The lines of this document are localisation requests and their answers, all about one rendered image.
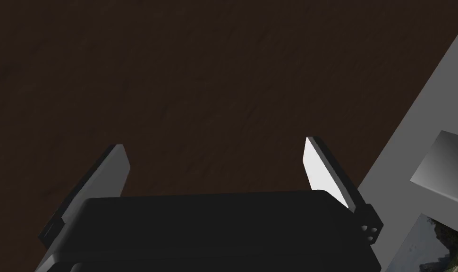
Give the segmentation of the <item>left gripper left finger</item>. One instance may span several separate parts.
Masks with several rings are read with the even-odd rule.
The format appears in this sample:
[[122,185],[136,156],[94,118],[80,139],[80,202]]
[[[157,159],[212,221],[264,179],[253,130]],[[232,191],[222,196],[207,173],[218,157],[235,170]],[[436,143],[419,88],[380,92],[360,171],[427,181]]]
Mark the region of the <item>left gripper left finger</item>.
[[49,248],[52,245],[62,228],[74,219],[85,200],[120,197],[129,172],[130,163],[124,145],[109,145],[71,189],[37,236],[43,246]]

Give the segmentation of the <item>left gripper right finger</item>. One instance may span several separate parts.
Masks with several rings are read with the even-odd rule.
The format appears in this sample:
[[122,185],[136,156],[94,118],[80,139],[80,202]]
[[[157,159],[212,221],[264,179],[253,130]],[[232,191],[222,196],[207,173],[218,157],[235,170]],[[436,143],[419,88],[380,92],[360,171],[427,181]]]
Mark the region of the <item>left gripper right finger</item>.
[[311,189],[329,193],[352,212],[367,242],[375,244],[383,228],[381,218],[373,206],[364,200],[320,137],[305,138],[302,161]]

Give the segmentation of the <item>landscape wall picture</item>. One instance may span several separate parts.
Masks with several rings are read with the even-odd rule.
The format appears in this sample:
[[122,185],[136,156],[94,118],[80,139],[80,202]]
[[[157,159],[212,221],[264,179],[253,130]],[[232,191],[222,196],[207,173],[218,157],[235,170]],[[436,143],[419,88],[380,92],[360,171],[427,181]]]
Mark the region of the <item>landscape wall picture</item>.
[[458,272],[458,231],[422,213],[385,272]]

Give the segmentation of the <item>grey rectangular block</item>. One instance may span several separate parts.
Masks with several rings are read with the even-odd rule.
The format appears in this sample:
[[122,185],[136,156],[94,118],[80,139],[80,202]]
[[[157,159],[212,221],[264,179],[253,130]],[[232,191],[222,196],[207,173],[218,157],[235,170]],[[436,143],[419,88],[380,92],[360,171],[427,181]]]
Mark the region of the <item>grey rectangular block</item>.
[[458,203],[458,135],[441,131],[410,181]]

